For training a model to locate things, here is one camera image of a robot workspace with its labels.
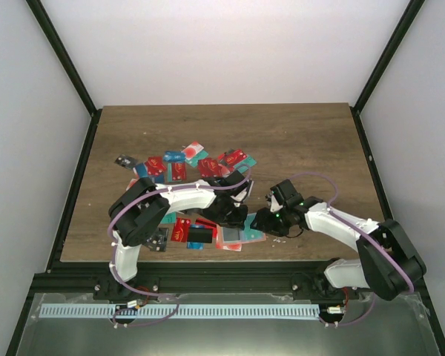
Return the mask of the pink leather card holder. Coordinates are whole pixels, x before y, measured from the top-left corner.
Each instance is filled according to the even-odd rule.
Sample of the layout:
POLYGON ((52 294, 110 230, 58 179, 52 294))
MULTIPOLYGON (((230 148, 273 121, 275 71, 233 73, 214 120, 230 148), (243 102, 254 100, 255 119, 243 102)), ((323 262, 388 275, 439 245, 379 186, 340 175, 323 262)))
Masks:
POLYGON ((217 227, 216 248, 226 251, 241 251, 242 246, 266 241, 266 234, 251 228, 256 214, 249 214, 243 229, 217 227))

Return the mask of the plain black card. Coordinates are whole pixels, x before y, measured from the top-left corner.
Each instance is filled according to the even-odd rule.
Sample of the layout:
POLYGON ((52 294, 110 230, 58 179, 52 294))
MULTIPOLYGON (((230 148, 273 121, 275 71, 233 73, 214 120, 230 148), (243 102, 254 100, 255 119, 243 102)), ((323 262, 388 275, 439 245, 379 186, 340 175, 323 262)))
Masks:
POLYGON ((213 242, 214 230, 206 227, 190 227, 188 229, 188 243, 211 244, 213 242))

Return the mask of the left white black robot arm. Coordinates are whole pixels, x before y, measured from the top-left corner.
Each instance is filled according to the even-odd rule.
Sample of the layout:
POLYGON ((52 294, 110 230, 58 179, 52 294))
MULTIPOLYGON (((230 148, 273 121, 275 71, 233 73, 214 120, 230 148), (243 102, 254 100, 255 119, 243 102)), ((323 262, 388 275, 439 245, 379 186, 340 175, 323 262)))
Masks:
POLYGON ((226 177, 198 179, 186 184, 156 184, 137 180, 108 211, 107 229, 113 256, 109 269, 111 291, 122 300, 136 292, 137 260, 141 246, 155 233, 163 218, 174 212, 195 212, 217 225, 242 228, 248 215, 250 176, 234 171, 226 177))

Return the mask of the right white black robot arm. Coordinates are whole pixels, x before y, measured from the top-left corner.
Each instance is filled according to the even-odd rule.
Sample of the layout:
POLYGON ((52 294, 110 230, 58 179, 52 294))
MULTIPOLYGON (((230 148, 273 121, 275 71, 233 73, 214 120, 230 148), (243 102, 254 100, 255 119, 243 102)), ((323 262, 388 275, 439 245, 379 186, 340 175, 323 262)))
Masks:
POLYGON ((383 300, 412 292, 427 272, 426 264, 401 224, 378 222, 333 208, 317 197, 303 197, 288 179, 271 188, 268 207, 255 215, 251 227, 285 237, 301 231, 325 234, 357 252, 356 260, 335 260, 314 281, 317 294, 333 298, 343 287, 370 289, 383 300))

